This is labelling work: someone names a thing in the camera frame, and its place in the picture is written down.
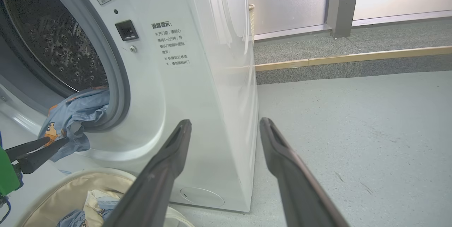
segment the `wicker basket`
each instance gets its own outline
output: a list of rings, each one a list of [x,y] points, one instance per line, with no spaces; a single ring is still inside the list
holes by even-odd
[[[248,4],[248,8],[250,9],[251,35],[253,36],[253,44],[254,44],[254,7],[255,5]]]

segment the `washing machine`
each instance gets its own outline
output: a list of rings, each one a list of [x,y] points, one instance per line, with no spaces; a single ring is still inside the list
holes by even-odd
[[[0,111],[11,122],[37,135],[51,106],[110,88],[105,115],[84,124],[90,149],[55,167],[139,174],[190,119],[171,201],[250,210],[258,98],[247,0],[1,2]]]

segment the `beige laundry basket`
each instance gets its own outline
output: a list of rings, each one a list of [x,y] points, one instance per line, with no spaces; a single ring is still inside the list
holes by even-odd
[[[136,177],[111,168],[92,168],[74,172],[50,187],[34,200],[16,224],[16,227],[56,226],[75,209],[82,210],[88,190],[106,190],[126,193]],[[187,219],[168,207],[164,227],[177,227],[179,222],[194,227]]]
[[[253,36],[253,44],[254,44],[254,7],[255,5],[248,4],[248,9],[250,10],[251,35]]]

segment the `gray carpet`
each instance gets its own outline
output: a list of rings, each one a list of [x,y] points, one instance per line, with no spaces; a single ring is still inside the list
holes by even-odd
[[[452,45],[452,20],[410,23],[378,28],[357,29],[350,37],[311,37],[272,44],[255,43],[255,63],[268,64],[305,58],[322,58],[383,50],[401,50]],[[334,79],[425,71],[452,70],[452,55],[422,56],[386,60],[305,66],[260,71],[258,84]]]

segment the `metal frame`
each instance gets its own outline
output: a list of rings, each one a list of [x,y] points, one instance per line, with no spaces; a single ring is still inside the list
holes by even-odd
[[[371,26],[389,26],[394,24],[402,23],[415,23],[424,22],[432,20],[442,20],[452,17],[452,10],[439,11],[439,12],[429,12],[429,13],[415,13],[415,14],[404,14],[387,16],[380,18],[368,18],[359,19],[352,22],[352,29],[368,28]]]
[[[356,0],[329,0],[326,24],[333,37],[350,36]]]
[[[294,39],[294,37],[303,38],[308,35],[321,34],[322,36],[329,36],[331,34],[331,27],[324,24],[318,26],[307,26],[299,29],[288,29],[283,31],[271,32],[266,34],[255,35],[255,44],[276,44],[297,41],[301,39]]]

